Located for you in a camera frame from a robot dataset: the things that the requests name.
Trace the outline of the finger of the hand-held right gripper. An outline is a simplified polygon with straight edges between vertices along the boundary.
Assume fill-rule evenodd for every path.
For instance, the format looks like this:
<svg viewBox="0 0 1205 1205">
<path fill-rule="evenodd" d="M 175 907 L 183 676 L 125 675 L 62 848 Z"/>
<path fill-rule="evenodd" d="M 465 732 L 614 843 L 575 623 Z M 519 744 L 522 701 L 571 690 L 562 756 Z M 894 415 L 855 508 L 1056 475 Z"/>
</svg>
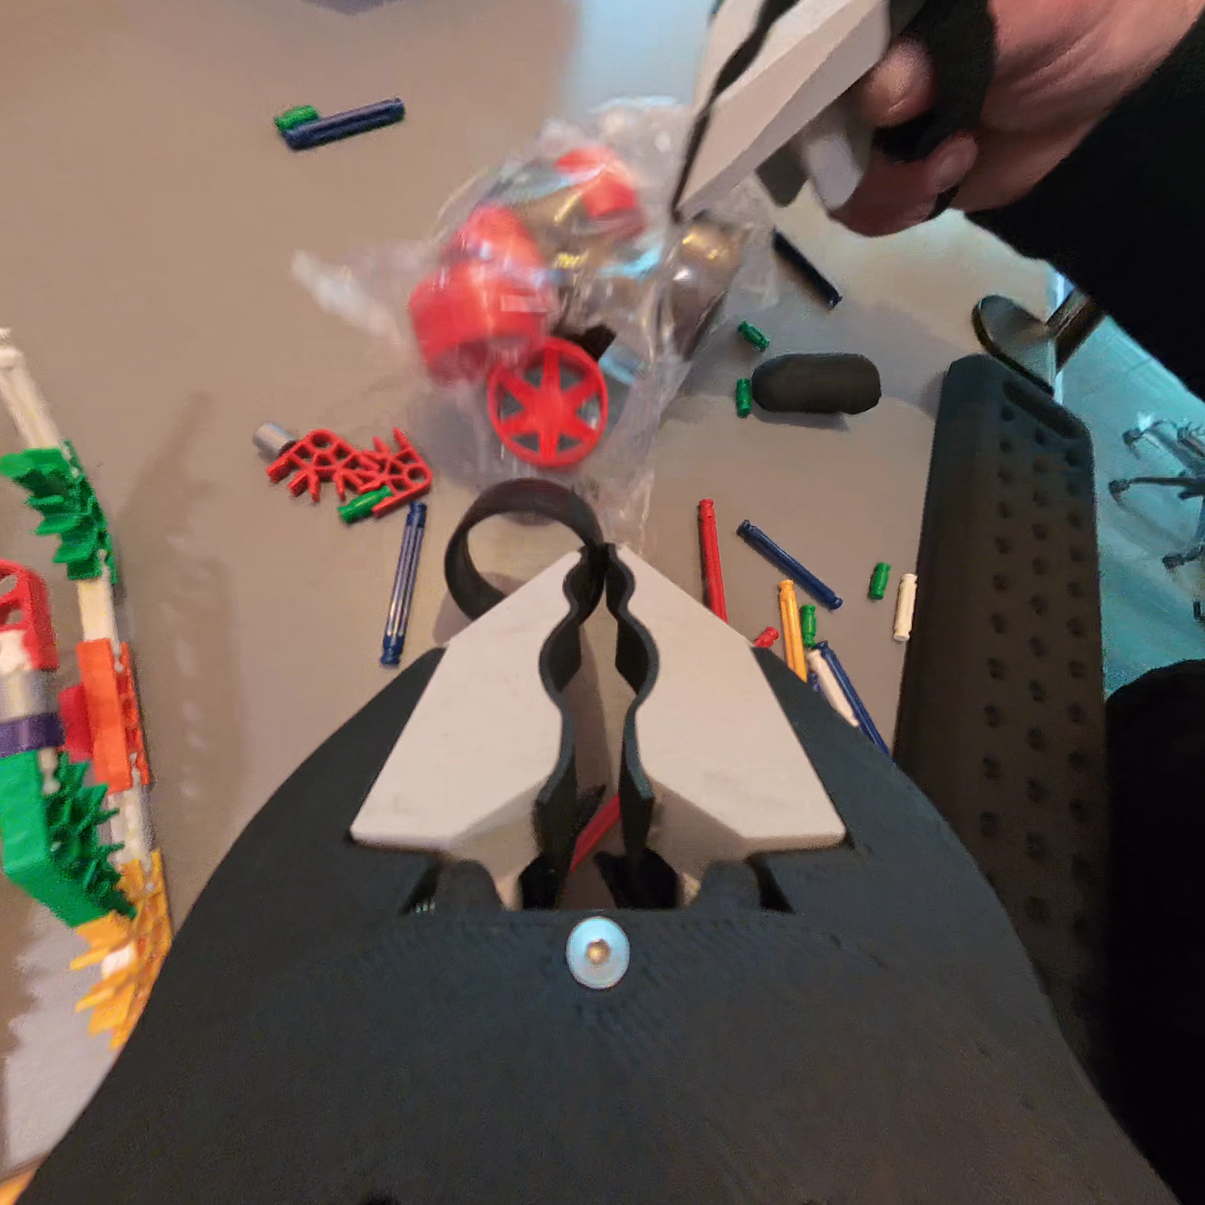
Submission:
<svg viewBox="0 0 1205 1205">
<path fill-rule="evenodd" d="M 697 217 L 757 177 L 759 165 L 829 107 L 875 51 L 888 52 L 889 2 L 766 3 L 770 31 L 762 51 L 719 101 L 706 131 L 696 127 L 694 89 L 673 217 Z"/>
<path fill-rule="evenodd" d="M 697 72 L 694 117 L 700 131 L 710 125 L 723 95 L 754 64 L 769 31 L 770 5 L 766 2 L 717 6 Z"/>
</svg>

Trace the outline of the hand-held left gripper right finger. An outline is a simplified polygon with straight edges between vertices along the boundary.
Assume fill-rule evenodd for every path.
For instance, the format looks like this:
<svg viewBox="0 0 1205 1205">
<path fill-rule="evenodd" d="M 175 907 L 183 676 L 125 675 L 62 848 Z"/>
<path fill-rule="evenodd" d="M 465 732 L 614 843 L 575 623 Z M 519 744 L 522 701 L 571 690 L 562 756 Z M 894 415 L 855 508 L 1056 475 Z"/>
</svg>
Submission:
<svg viewBox="0 0 1205 1205">
<path fill-rule="evenodd" d="M 780 669 L 632 551 L 608 546 L 624 716 L 618 901 L 678 901 L 714 864 L 835 850 L 843 825 L 767 669 Z"/>
</svg>

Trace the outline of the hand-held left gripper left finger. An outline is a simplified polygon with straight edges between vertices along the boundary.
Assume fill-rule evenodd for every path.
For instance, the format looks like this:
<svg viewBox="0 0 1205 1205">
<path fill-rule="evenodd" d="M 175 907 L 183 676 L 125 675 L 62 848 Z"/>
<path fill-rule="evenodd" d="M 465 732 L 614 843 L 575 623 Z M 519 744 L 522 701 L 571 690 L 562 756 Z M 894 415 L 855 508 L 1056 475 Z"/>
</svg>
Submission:
<svg viewBox="0 0 1205 1205">
<path fill-rule="evenodd" d="M 357 845 L 480 864 L 511 907 L 561 901 L 581 825 L 565 689 L 601 594 L 597 553 L 565 554 L 439 650 L 351 824 Z"/>
</svg>

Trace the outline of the red wheel with black tyre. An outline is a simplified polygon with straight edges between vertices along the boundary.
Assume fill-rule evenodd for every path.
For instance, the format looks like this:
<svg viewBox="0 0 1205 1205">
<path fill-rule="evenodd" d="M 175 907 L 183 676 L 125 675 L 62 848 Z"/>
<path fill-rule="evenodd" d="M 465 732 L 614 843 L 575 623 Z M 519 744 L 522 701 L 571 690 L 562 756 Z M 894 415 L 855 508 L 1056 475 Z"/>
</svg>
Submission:
<svg viewBox="0 0 1205 1205">
<path fill-rule="evenodd" d="M 470 553 L 470 534 L 490 518 L 544 518 L 579 538 L 579 564 L 567 576 L 568 594 L 582 617 L 601 599 L 608 563 L 607 543 L 591 507 L 572 491 L 545 480 L 516 478 L 479 494 L 463 513 L 445 551 L 445 581 L 459 610 L 478 620 L 506 597 L 478 570 Z"/>
</svg>

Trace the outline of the plastic bag of red wheels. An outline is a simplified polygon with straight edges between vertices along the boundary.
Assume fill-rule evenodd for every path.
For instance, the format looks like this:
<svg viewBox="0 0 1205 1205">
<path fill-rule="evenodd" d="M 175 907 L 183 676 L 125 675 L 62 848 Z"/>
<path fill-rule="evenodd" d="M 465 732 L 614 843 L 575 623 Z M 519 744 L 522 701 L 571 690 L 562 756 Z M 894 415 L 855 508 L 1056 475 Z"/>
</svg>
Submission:
<svg viewBox="0 0 1205 1205">
<path fill-rule="evenodd" d="M 694 219 L 671 217 L 688 127 L 686 107 L 665 98 L 612 99 L 578 121 L 549 118 L 453 191 L 426 236 L 340 260 L 293 254 L 291 277 L 320 310 L 396 355 L 406 421 L 436 471 L 475 491 L 551 480 L 611 523 L 644 505 L 661 419 L 707 338 L 721 319 L 775 300 L 769 208 L 752 186 Z M 409 295 L 447 234 L 483 203 L 511 207 L 549 259 L 561 310 L 544 340 L 577 343 L 607 378 L 607 431 L 571 470 L 513 457 L 492 429 L 488 378 L 439 385 L 417 353 Z"/>
</svg>

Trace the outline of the multicoloured toy frame assembly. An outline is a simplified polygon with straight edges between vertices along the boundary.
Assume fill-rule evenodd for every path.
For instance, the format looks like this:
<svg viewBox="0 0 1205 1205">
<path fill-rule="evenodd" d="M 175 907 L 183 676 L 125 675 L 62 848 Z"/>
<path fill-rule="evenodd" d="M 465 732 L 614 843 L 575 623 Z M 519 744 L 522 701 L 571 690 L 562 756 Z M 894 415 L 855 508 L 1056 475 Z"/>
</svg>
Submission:
<svg viewBox="0 0 1205 1205">
<path fill-rule="evenodd" d="M 26 358 L 3 329 L 3 405 L 23 445 L 3 480 L 24 493 L 34 533 L 73 587 L 79 680 L 62 662 L 44 579 L 3 561 L 3 876 L 83 943 L 73 970 L 99 977 L 76 1009 L 120 1051 L 142 1018 L 173 940 L 149 805 L 133 657 L 118 624 L 110 524 L 74 447 L 56 427 Z"/>
</svg>

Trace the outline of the person's right forearm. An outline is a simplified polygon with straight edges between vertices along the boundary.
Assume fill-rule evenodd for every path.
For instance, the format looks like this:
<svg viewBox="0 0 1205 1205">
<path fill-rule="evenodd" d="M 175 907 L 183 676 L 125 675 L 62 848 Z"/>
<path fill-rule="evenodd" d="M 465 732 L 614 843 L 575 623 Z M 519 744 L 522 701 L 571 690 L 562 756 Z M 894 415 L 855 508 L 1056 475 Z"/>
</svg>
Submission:
<svg viewBox="0 0 1205 1205">
<path fill-rule="evenodd" d="M 1057 269 L 1203 398 L 1203 19 L 1027 196 L 971 221 Z"/>
</svg>

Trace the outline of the person's right hand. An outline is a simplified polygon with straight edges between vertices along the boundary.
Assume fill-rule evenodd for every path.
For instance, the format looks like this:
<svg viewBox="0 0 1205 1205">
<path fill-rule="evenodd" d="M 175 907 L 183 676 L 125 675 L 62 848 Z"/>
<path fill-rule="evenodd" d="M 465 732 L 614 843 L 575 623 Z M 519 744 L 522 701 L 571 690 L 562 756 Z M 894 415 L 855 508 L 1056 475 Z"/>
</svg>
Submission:
<svg viewBox="0 0 1205 1205">
<path fill-rule="evenodd" d="M 876 153 L 832 211 L 861 237 L 932 219 L 951 194 L 965 214 L 1008 207 L 1038 186 L 1176 49 L 1202 2 L 991 2 L 997 56 L 978 125 L 922 161 Z"/>
</svg>

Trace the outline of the blue plastic rod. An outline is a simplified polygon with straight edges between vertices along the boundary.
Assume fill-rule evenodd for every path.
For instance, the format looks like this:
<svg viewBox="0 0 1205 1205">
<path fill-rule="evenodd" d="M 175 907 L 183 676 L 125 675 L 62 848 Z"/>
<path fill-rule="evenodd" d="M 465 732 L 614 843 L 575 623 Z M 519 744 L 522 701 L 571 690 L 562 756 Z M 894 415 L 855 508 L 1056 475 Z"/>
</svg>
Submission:
<svg viewBox="0 0 1205 1205">
<path fill-rule="evenodd" d="M 381 637 L 380 665 L 394 669 L 400 665 L 404 639 L 412 614 L 412 602 L 417 576 L 417 561 L 427 527 L 427 505 L 413 503 L 406 517 L 396 574 L 390 592 L 386 623 Z"/>
<path fill-rule="evenodd" d="M 878 726 L 875 725 L 872 716 L 869 715 L 869 709 L 866 708 L 865 702 L 862 701 L 861 695 L 855 689 L 849 673 L 845 670 L 843 665 L 839 660 L 839 656 L 832 649 L 828 642 L 819 642 L 816 646 L 816 652 L 820 655 L 820 659 L 828 666 L 830 673 L 833 675 L 838 686 L 841 688 L 849 708 L 852 708 L 855 722 L 861 731 L 868 736 L 868 739 L 891 761 L 894 761 L 894 754 L 891 746 L 882 738 Z"/>
<path fill-rule="evenodd" d="M 783 231 L 773 230 L 773 252 L 783 266 L 797 277 L 812 296 L 826 309 L 833 310 L 842 302 L 841 290 Z"/>
<path fill-rule="evenodd" d="M 806 569 L 780 544 L 773 541 L 756 524 L 749 520 L 743 520 L 736 528 L 736 536 L 747 547 L 759 553 L 767 563 L 779 569 L 790 581 L 802 586 L 806 594 L 810 596 L 819 606 L 829 612 L 838 612 L 843 607 L 843 599 L 838 596 L 832 587 Z"/>
</svg>

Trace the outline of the yellow plastic rod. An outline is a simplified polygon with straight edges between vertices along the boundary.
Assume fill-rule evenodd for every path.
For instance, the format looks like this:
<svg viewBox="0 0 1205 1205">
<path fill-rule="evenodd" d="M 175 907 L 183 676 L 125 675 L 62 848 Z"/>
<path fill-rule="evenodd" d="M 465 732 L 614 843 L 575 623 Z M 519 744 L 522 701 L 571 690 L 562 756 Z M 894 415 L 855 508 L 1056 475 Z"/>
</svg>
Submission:
<svg viewBox="0 0 1205 1205">
<path fill-rule="evenodd" d="M 800 609 L 795 593 L 795 583 L 790 579 L 783 579 L 777 584 L 777 606 L 787 668 L 799 679 L 806 682 L 809 670 L 803 646 Z"/>
</svg>

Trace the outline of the black foam cylinder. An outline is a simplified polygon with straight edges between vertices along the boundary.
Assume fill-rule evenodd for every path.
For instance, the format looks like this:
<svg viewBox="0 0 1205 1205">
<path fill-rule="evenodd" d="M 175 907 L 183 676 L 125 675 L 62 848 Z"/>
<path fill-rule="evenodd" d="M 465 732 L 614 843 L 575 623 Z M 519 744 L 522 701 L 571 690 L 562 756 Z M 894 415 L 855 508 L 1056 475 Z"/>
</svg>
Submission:
<svg viewBox="0 0 1205 1205">
<path fill-rule="evenodd" d="M 858 416 L 879 405 L 879 371 L 855 353 L 792 353 L 764 361 L 750 379 L 752 401 L 779 415 Z"/>
</svg>

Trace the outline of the red fan connector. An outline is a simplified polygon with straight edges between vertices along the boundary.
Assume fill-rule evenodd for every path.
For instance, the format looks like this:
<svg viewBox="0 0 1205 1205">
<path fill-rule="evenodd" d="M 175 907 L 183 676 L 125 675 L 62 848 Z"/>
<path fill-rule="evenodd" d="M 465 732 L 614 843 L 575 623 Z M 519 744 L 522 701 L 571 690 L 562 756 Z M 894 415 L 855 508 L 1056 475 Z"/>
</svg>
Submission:
<svg viewBox="0 0 1205 1205">
<path fill-rule="evenodd" d="M 285 487 L 294 498 L 321 501 L 330 490 L 340 503 L 370 491 L 371 467 L 364 449 L 327 429 L 315 429 L 284 448 L 265 468 L 274 487 Z"/>
<path fill-rule="evenodd" d="M 373 518 L 384 518 L 403 504 L 420 503 L 429 495 L 432 470 L 399 427 L 391 429 L 391 442 L 376 437 L 360 457 L 366 464 L 369 493 L 384 493 L 371 508 Z"/>
</svg>

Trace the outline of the black perforated foam strip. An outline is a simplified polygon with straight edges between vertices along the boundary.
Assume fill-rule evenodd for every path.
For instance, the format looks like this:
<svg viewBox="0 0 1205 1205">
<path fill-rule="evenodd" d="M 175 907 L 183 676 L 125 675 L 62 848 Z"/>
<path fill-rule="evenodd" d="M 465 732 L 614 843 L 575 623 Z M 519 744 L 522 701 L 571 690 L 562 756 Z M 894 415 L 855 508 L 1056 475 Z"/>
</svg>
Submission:
<svg viewBox="0 0 1205 1205">
<path fill-rule="evenodd" d="M 950 366 L 895 736 L 1090 1063 L 1110 845 L 1093 468 L 1089 431 L 1041 388 L 987 355 Z"/>
</svg>

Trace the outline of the thick blue rod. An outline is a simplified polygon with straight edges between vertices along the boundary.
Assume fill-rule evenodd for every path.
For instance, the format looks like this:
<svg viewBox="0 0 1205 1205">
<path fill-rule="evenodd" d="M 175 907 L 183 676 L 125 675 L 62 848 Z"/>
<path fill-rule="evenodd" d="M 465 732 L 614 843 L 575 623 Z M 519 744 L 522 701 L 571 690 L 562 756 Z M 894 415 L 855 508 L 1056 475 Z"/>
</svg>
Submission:
<svg viewBox="0 0 1205 1205">
<path fill-rule="evenodd" d="M 290 151 L 304 153 L 347 141 L 371 131 L 397 127 L 403 122 L 404 117 L 406 108 L 403 101 L 389 98 L 351 111 L 321 115 L 315 122 L 295 128 L 284 135 L 278 134 Z"/>
</svg>

